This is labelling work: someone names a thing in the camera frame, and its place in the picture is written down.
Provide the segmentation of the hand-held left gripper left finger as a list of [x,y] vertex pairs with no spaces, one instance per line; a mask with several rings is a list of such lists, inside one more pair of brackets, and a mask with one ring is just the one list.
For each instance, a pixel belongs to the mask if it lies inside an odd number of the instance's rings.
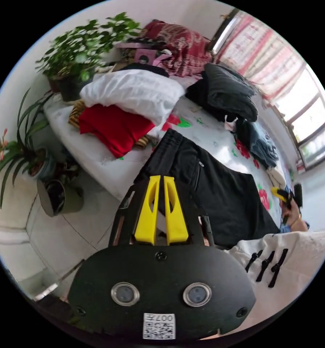
[[138,243],[155,242],[160,179],[161,176],[159,175],[149,178],[134,234],[135,240]]

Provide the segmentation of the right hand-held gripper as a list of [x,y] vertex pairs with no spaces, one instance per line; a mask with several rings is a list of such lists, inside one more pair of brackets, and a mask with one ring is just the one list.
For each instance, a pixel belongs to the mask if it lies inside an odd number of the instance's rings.
[[286,191],[285,189],[281,189],[279,187],[271,187],[271,193],[273,196],[278,198],[282,202],[282,207],[291,210],[292,208],[292,200],[295,199],[294,193],[292,190]]

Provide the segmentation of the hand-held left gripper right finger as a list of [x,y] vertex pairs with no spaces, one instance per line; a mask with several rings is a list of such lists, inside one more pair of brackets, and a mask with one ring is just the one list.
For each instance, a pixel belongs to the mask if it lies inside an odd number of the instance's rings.
[[173,177],[164,176],[164,200],[167,243],[187,242],[189,234]]

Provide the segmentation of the person's right hand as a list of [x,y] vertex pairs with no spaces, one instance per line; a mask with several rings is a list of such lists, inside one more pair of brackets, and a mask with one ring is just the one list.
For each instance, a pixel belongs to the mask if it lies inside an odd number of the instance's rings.
[[285,226],[291,226],[300,219],[300,208],[295,200],[291,200],[290,205],[281,202],[281,217]]

